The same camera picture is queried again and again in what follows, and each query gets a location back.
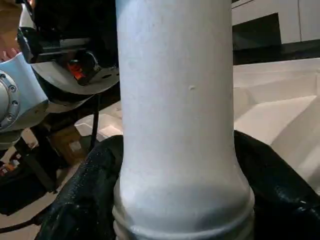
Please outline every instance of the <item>cardboard box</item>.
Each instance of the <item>cardboard box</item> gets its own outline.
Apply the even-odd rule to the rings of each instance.
[[[0,44],[7,49],[18,48],[16,37],[21,11],[21,7],[0,0]]]
[[[88,151],[81,145],[81,135],[75,126],[70,126],[54,133],[50,137],[52,147],[67,161],[70,166],[83,161]]]

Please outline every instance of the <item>white cabinet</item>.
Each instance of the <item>white cabinet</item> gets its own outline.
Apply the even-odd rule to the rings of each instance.
[[[232,4],[232,24],[242,24],[251,20],[278,13],[281,42],[300,42],[299,0],[239,0]]]
[[[302,41],[320,39],[320,0],[299,0]]]

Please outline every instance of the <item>black cloth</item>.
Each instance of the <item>black cloth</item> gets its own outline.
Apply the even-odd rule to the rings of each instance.
[[[239,165],[255,195],[255,240],[320,239],[320,199],[268,145],[234,132]],[[113,189],[123,138],[98,144],[54,201],[36,240],[113,240]]]

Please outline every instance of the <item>white pipe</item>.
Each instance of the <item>white pipe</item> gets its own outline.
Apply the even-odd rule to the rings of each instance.
[[[234,151],[230,0],[116,0],[124,160],[119,240],[249,239]]]

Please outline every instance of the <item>small dent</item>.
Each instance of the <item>small dent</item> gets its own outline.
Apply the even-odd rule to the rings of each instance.
[[[194,85],[190,85],[190,86],[189,86],[189,90],[190,90],[190,91],[195,90],[195,89],[196,89],[196,86],[194,86]]]

